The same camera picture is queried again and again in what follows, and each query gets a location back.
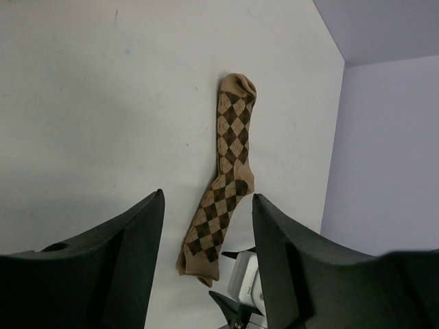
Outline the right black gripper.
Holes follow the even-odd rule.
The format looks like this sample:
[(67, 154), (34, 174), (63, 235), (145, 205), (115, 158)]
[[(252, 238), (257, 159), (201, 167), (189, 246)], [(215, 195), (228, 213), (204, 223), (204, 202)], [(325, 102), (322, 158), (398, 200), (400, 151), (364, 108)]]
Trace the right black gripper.
[[(234, 267), (239, 252), (223, 252), (222, 256)], [(224, 328), (267, 328), (268, 321), (265, 310), (261, 313), (257, 308), (240, 304), (228, 294), (228, 284), (233, 271), (227, 276), (227, 293), (209, 291), (209, 296), (219, 306), (226, 319)]]

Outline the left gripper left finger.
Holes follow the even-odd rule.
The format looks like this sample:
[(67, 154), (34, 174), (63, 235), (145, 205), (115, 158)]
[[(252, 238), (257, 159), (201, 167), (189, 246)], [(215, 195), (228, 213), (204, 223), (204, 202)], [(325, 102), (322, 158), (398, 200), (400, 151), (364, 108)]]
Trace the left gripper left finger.
[(165, 212), (157, 190), (35, 252), (1, 257), (2, 328), (143, 328)]

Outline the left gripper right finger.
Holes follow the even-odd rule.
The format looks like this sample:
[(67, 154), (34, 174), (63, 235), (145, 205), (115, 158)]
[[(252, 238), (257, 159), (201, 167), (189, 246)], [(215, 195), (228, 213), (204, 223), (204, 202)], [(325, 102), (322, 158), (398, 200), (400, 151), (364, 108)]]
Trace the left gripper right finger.
[(356, 252), (261, 194), (252, 222), (270, 328), (437, 328), (438, 252)]

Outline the beige argyle sock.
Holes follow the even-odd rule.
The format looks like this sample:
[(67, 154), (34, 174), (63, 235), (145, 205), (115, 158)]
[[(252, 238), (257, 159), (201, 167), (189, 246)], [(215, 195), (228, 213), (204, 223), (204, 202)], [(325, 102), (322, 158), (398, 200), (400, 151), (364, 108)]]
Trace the beige argyle sock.
[(249, 130), (257, 100), (254, 84), (231, 73), (219, 87), (216, 112), (217, 176), (201, 199), (182, 242), (176, 267), (211, 287), (220, 278), (219, 257), (233, 213), (254, 192)]

